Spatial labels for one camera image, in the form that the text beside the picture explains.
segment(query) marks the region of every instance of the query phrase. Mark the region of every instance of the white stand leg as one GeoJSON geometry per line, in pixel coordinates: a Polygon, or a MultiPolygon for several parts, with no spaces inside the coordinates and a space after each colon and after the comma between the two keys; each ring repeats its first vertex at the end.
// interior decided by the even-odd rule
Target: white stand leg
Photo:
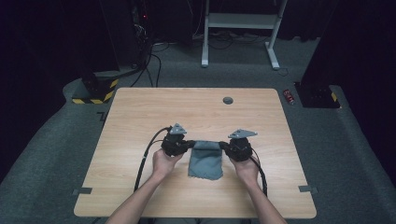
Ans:
{"type": "Polygon", "coordinates": [[[204,45],[202,48],[202,67],[209,66],[209,47],[207,44],[208,38],[209,38],[209,0],[206,0],[204,45]]]}
{"type": "Polygon", "coordinates": [[[277,14],[276,22],[274,25],[274,30],[271,34],[271,40],[270,40],[270,42],[265,42],[265,48],[267,49],[268,56],[271,61],[271,65],[274,70],[279,70],[279,68],[280,68],[279,63],[277,62],[277,58],[275,56],[274,44],[275,44],[277,32],[279,31],[280,23],[282,22],[283,12],[285,11],[287,3],[288,3],[288,0],[282,1],[282,5],[280,6],[280,10],[277,14]]]}

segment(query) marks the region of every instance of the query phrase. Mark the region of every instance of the table top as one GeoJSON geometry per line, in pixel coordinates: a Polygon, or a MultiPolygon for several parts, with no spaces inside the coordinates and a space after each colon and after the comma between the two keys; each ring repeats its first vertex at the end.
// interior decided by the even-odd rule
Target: table top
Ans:
{"type": "MultiPolygon", "coordinates": [[[[285,218],[316,215],[310,192],[299,191],[307,183],[277,91],[226,88],[118,89],[82,186],[92,192],[79,194],[75,214],[109,217],[133,193],[153,135],[176,123],[187,131],[185,140],[228,142],[237,129],[257,132],[248,141],[260,157],[269,200],[285,218]],[[224,97],[233,103],[224,104],[224,97]]],[[[151,174],[152,154],[160,147],[161,142],[151,147],[140,185],[151,174]]],[[[157,188],[142,217],[257,216],[224,151],[219,180],[189,177],[190,155],[188,150],[157,188]]]]}

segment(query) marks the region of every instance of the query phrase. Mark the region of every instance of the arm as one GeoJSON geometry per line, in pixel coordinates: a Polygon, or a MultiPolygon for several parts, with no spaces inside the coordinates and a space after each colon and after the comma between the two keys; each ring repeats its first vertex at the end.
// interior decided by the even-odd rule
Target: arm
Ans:
{"type": "Polygon", "coordinates": [[[261,224],[286,223],[286,220],[279,214],[276,208],[262,192],[257,175],[259,169],[253,161],[234,161],[230,159],[235,166],[236,174],[247,188],[247,192],[253,201],[254,208],[261,224]]]}
{"type": "Polygon", "coordinates": [[[153,171],[151,176],[113,212],[107,223],[137,223],[155,189],[172,173],[176,162],[182,156],[169,157],[163,149],[156,151],[152,157],[153,171]]]}

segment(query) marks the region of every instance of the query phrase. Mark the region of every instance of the white metal frame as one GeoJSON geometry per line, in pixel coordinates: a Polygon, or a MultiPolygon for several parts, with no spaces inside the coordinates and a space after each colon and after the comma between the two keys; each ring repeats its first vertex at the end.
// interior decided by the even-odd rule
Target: white metal frame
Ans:
{"type": "Polygon", "coordinates": [[[265,48],[267,49],[273,69],[277,70],[280,68],[274,52],[274,44],[288,0],[282,1],[280,10],[276,15],[209,13],[209,1],[210,0],[206,0],[202,67],[209,66],[209,27],[222,27],[273,30],[270,42],[265,42],[265,48]]]}

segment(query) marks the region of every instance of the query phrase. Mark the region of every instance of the gray cloth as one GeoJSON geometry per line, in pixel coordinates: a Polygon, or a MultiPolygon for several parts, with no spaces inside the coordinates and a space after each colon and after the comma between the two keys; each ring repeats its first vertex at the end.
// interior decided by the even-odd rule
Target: gray cloth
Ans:
{"type": "Polygon", "coordinates": [[[191,151],[189,176],[217,180],[222,177],[219,142],[196,141],[191,151]]]}

